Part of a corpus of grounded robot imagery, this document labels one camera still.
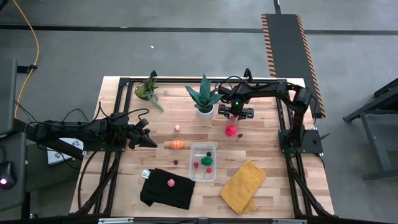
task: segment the wooden tabletop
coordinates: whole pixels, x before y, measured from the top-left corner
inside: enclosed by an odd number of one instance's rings
[[[98,100],[107,114],[113,112],[119,78],[104,77]],[[302,86],[304,83],[301,78],[289,78],[288,82]],[[135,150],[126,147],[128,150],[122,153],[119,166],[112,216],[293,218],[286,163],[284,156],[280,153],[277,137],[280,127],[275,98],[253,98],[250,104],[245,105],[245,107],[254,108],[254,118],[239,121],[238,133],[243,133],[243,137],[236,143],[236,137],[227,137],[224,133],[228,120],[216,114],[218,106],[215,108],[216,112],[212,120],[201,121],[196,117],[194,102],[184,85],[199,89],[199,83],[156,84],[159,88],[155,92],[159,96],[159,104],[164,108],[163,113],[155,109],[148,101],[140,100],[133,94],[129,111],[137,108],[150,109],[149,114],[143,117],[149,122],[151,138],[159,146],[158,148],[137,147]],[[129,117],[130,123],[138,121],[137,114],[133,113]],[[176,124],[181,126],[179,133],[174,131]],[[305,114],[304,125],[306,129],[313,128],[310,110]],[[173,140],[184,141],[185,147],[180,150],[171,149],[169,144]],[[141,202],[140,192],[144,183],[141,177],[142,171],[159,168],[189,178],[190,147],[197,142],[210,142],[216,146],[217,177],[214,182],[196,183],[190,209],[183,210],[159,203],[148,207]],[[81,188],[83,203],[98,185],[103,157],[104,153],[97,153],[88,165]],[[324,208],[333,213],[328,183],[321,161],[314,155],[303,154],[302,157],[308,188]],[[178,160],[178,165],[173,164],[174,159]],[[218,194],[247,159],[254,161],[255,165],[264,170],[267,176],[254,194],[257,210],[245,215],[237,215]],[[298,185],[296,186],[300,208],[305,212],[302,191],[299,190]],[[108,188],[104,192],[101,210],[106,203]],[[75,192],[71,212],[76,210],[78,208]]]

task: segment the clear plastic container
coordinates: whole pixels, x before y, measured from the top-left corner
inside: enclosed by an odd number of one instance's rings
[[[211,152],[213,162],[210,166],[202,165],[201,160],[206,157],[206,153]],[[207,172],[207,168],[211,168],[211,173]],[[216,179],[217,173],[217,151],[216,147],[212,144],[193,144],[191,146],[190,165],[189,165],[190,178],[198,182],[212,182]]]

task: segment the yellow cloth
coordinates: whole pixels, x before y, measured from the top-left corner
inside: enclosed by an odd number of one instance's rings
[[[252,197],[265,178],[266,173],[247,160],[220,190],[220,196],[239,215],[255,211]]]

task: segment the concrete floor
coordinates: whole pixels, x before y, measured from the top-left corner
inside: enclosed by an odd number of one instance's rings
[[[33,24],[137,27],[261,28],[261,13],[273,13],[272,0],[19,0]],[[302,16],[306,29],[398,29],[395,0],[284,0],[282,13]],[[0,23],[21,23],[10,2]],[[30,31],[0,30],[0,57],[32,63]],[[38,120],[62,119],[81,108],[93,116],[105,75],[241,75],[268,77],[262,34],[156,32],[37,32],[39,69],[25,88],[22,105]],[[341,119],[398,77],[396,36],[307,36],[326,109],[318,120],[326,175],[335,213],[344,218],[398,222],[398,179],[364,183],[376,171],[362,124]],[[18,75],[19,84],[24,75]],[[36,192],[32,210],[40,216],[67,214],[76,179]],[[17,209],[0,219],[18,218]]]

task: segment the yellow cable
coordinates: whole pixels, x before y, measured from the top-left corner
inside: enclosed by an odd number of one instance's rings
[[[18,3],[16,2],[16,0],[12,0],[12,1],[14,2],[15,6],[17,6],[19,12],[20,12],[20,13],[22,14],[22,16],[24,17],[24,19],[25,19],[27,25],[29,26],[30,30],[31,30],[32,33],[33,33],[33,37],[35,38],[37,51],[36,51],[36,59],[35,59],[35,62],[34,62],[33,64],[36,65],[36,64],[37,64],[37,59],[39,59],[39,53],[40,53],[39,41],[37,40],[36,33],[35,33],[35,31],[33,30],[32,26],[30,25],[29,20],[26,18],[24,12],[23,12],[22,9],[19,7],[19,5],[18,5]],[[19,103],[19,101],[20,101],[20,99],[21,99],[22,93],[24,92],[25,84],[27,83],[27,81],[28,81],[28,79],[30,78],[30,76],[33,74],[33,71],[34,71],[34,69],[31,68],[31,70],[29,71],[28,76],[26,77],[26,79],[25,79],[25,81],[24,81],[24,84],[22,84],[21,90],[20,90],[19,95],[18,95],[18,100],[17,100],[18,103]],[[18,104],[17,104],[16,107],[15,107],[15,113],[14,113],[14,117],[15,117],[15,118],[17,118],[17,111],[18,111]]]

